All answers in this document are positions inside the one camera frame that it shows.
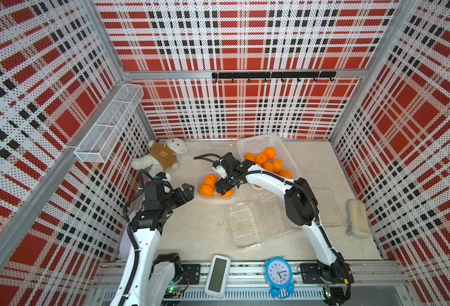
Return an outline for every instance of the white table surface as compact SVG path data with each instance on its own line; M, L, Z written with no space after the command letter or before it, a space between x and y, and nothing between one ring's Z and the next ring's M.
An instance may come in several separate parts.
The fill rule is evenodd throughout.
M347 202L354 195L344 176L342 168L329 142L284 142L295 160L302 177L310 187L329 188L337 201L340 212L347 217ZM168 169L174 188L183 183L195 186L195 198L174 210L164 226L156 254L178 252L181 260L211 260L221 254L232 260L265 260L284 256L286 260L315 260L315 252L305 233L295 230L282 236L263 235L262 241L253 247L237 248L229 229L228 209L239 202L260 205L261 200L273 196L267 191L258 192L249 184L235 191L235 196L222 202L210 203L201 198L197 190L203 178L212 174L211 163L193 160L204 153L217 153L223 156L232 152L238 157L235 141L187 141L189 153L184 156L178 169ZM320 218L328 211L320 210ZM281 223L262 224L267 230L282 229ZM380 254L373 239L357 239L346 234L347 226L325 227L333 246L347 260L380 260Z

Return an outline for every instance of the red plaid pattern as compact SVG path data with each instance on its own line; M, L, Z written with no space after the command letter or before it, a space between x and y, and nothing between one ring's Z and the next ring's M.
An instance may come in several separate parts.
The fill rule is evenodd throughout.
M450 305L450 1L411 12L335 147L419 301Z
M110 161L76 162L0 272L0 305L84 305L100 263L116 256L121 207L138 185L132 158L149 140L133 115Z
M328 139L357 80L134 81L159 138Z
M106 58L81 1L0 0L0 231L114 86ZM69 171L1 270L0 305L87 302L136 189L136 121L111 162Z
M96 0L125 70L365 68L397 0Z

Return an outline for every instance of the white plastic basket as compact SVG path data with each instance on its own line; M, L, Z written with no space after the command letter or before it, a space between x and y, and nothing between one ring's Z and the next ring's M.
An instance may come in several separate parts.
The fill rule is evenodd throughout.
M281 138L276 134L259 135L237 141L237 150L239 151L238 158L243 162L247 153L252 153L256 156L257 154L262 154L264 149L268 147L276 150L276 157L274 159L279 159L283 162L283 170L288 170L294 180L300 178L300 170L296 166L295 161L288 150L286 150ZM256 190L264 190L264 188L255 187L253 184L252 187Z

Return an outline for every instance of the white teddy bear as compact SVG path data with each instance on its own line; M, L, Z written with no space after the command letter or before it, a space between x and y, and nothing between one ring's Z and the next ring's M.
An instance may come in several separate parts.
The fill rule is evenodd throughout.
M188 147L179 138L167 139L163 144L151 140L149 146L151 147L150 153L133 159L131 166L135 170L146 170L152 177L159 172L164 172L169 167L178 168L179 157L188 153Z

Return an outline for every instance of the beige sponge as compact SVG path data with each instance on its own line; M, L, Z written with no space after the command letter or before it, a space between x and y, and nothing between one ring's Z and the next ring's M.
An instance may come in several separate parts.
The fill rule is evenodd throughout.
M347 212L349 214L349 230L347 233L359 239L368 238L369 225L364 203L359 200L350 200L347 204Z

